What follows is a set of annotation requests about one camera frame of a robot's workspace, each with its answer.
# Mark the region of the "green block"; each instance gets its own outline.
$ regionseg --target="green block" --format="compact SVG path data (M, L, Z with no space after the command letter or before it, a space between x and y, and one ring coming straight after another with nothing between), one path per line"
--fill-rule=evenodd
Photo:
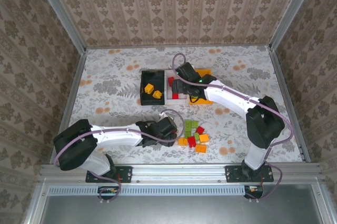
M192 121L185 120L185 131L191 131L191 129L192 129Z
M191 137L191 132L190 131L185 131L185 138Z
M196 140L196 141L199 141L199 140L200 140L200 137L199 137L199 134L198 134L198 133L194 133L194 137L195 137L195 140Z
M192 120L191 121L191 126L192 126L192 128L197 128L199 126L199 122L196 121L196 120Z

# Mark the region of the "red block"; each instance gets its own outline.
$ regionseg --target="red block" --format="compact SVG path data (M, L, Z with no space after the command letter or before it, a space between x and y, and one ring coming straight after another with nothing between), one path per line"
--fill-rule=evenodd
M205 131L201 126L198 126L198 128L195 130L196 133L202 134Z
M196 142L194 136L188 137L187 141L189 142L190 148L195 147Z
M169 86L172 87L172 83L173 83L174 77L169 77L167 80L168 80Z

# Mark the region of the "metal bracket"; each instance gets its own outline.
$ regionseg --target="metal bracket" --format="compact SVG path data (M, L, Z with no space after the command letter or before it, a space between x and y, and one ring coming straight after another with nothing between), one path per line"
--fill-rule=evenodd
M103 177L112 178L120 183L131 183L132 166L116 166L116 172L110 171L103 175ZM85 182L87 183L111 183L105 179L99 179L92 175L89 171L86 173Z
M258 169L258 173L256 173L251 180L248 180L242 174L242 166L241 165L231 165L225 167L226 171L226 181L227 183L239 183L239 182L274 182L274 176L272 172L272 168L268 165L263 165Z

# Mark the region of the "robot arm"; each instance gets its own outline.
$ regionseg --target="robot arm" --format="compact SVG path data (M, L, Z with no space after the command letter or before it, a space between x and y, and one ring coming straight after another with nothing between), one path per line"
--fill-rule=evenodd
M248 102L247 100L255 100L278 112L274 100L268 96L259 99L244 95L229 88L211 75L200 77L194 70L193 66L188 62L185 62L176 68L176 72L182 79L192 83L202 83L224 87L221 89L212 86L195 86L184 83L181 80L174 80L172 92L188 94L193 97L216 102L243 117L247 123L248 138L252 143L248 154L242 163L243 170L245 168L247 173L253 173L253 171L258 170L264 163L265 155L267 154L271 143L280 135L285 125L283 120L278 116L251 102ZM239 96L244 96L246 99L240 98L234 93L239 94Z
M79 120L55 137L54 145L56 153L59 153L79 135L96 132L88 134L72 144L59 157L58 161L60 169L64 171L82 168L97 175L103 175L114 168L111 157L102 154L105 147L112 145L145 147L158 143L170 147L174 144L173 141L158 142L140 134L140 132L159 139L172 140L177 136L176 131L177 127L174 121L166 115L161 117L158 122L138 121L135 124L116 127L90 125L88 120Z

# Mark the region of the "patterned wallpaper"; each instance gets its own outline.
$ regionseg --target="patterned wallpaper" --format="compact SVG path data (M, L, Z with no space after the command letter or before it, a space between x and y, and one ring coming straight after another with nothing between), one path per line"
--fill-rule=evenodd
M86 46L269 43L290 0L62 0Z
M276 52L311 158L337 202L337 0L305 0Z
M47 0L0 0L0 223L21 223L77 63Z

